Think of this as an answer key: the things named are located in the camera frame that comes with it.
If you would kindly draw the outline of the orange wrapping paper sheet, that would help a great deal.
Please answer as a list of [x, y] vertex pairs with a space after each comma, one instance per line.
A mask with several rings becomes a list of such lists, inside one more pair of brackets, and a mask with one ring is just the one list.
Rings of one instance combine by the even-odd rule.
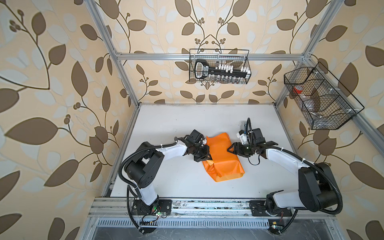
[[207, 137], [212, 160], [203, 161], [207, 174], [215, 182], [223, 182], [241, 178], [245, 171], [237, 155], [229, 153], [227, 149], [232, 145], [227, 133], [215, 137]]

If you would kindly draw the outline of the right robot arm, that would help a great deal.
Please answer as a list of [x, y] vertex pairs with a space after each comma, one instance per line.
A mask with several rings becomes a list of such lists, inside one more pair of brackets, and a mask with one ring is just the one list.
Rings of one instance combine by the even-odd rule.
[[279, 210], [287, 208], [330, 215], [341, 213], [343, 197], [327, 164], [313, 163], [280, 147], [276, 142], [267, 142], [260, 129], [241, 130], [237, 136], [240, 141], [227, 149], [229, 153], [244, 158], [258, 155], [280, 165], [298, 179], [298, 189], [281, 190], [267, 195], [267, 214], [275, 216]]

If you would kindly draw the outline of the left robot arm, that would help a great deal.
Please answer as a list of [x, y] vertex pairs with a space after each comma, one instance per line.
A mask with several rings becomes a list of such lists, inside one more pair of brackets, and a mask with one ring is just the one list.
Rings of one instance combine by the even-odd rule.
[[161, 164], [173, 158], [194, 156], [195, 162], [211, 160], [210, 147], [204, 135], [193, 130], [182, 138], [165, 145], [143, 142], [138, 149], [126, 157], [119, 166], [118, 176], [127, 184], [128, 193], [135, 198], [132, 210], [139, 216], [171, 213], [171, 200], [160, 200], [152, 182]]

